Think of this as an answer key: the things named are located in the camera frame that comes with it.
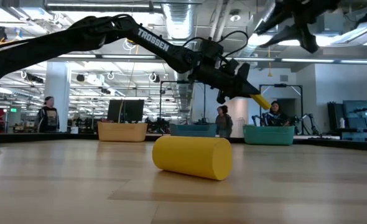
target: wooden floor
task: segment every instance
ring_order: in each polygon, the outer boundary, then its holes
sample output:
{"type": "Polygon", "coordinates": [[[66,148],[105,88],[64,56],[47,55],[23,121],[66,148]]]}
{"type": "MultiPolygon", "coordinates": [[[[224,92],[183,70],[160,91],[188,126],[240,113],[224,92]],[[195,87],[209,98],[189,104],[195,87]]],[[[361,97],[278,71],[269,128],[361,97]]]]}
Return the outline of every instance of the wooden floor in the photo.
{"type": "Polygon", "coordinates": [[[0,145],[0,224],[367,224],[367,152],[233,145],[222,182],[159,171],[152,144],[0,145]]]}

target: computer monitor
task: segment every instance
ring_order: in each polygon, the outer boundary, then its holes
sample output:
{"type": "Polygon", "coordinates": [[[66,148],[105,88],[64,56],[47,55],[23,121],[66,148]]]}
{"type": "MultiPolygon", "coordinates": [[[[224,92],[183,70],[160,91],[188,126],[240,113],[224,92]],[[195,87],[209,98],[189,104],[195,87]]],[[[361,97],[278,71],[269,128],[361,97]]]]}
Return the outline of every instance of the computer monitor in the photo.
{"type": "Polygon", "coordinates": [[[344,100],[344,115],[346,118],[367,118],[367,100],[344,100]]]}
{"type": "Polygon", "coordinates": [[[144,100],[110,100],[108,110],[108,120],[117,122],[119,120],[119,111],[121,103],[120,122],[138,122],[142,121],[144,111],[144,100]]]}

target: person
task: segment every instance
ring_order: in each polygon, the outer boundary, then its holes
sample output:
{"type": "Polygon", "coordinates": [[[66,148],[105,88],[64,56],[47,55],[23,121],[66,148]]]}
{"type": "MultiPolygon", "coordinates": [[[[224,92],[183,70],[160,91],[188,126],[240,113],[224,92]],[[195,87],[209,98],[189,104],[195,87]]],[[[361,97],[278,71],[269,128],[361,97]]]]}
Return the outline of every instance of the person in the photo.
{"type": "Polygon", "coordinates": [[[289,117],[281,111],[281,106],[277,101],[271,103],[271,109],[266,114],[268,126],[290,126],[289,117]]]}
{"type": "Polygon", "coordinates": [[[36,126],[39,133],[57,132],[59,129],[58,111],[53,107],[54,100],[52,96],[45,98],[44,107],[37,114],[36,126]]]}
{"type": "Polygon", "coordinates": [[[232,133],[232,118],[228,115],[228,107],[220,106],[217,109],[218,116],[215,119],[216,133],[220,135],[221,138],[229,138],[232,133]]]}

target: pillar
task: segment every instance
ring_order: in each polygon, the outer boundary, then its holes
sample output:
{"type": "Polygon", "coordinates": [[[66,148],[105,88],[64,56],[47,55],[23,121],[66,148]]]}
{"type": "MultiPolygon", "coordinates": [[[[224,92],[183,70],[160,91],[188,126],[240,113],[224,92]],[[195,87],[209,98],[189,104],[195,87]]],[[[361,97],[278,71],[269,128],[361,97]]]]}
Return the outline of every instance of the pillar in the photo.
{"type": "Polygon", "coordinates": [[[71,77],[68,62],[47,63],[44,97],[53,96],[55,100],[54,107],[58,110],[61,132],[67,131],[71,77]]]}

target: foam cylinder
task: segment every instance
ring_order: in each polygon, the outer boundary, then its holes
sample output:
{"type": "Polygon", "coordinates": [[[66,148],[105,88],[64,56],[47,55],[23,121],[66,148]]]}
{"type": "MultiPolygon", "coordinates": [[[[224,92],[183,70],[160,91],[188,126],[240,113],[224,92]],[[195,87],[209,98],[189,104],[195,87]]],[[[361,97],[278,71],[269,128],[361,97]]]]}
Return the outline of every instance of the foam cylinder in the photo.
{"type": "Polygon", "coordinates": [[[232,147],[224,138],[163,136],[152,156],[159,169],[214,180],[227,178],[232,169],[232,147]]]}

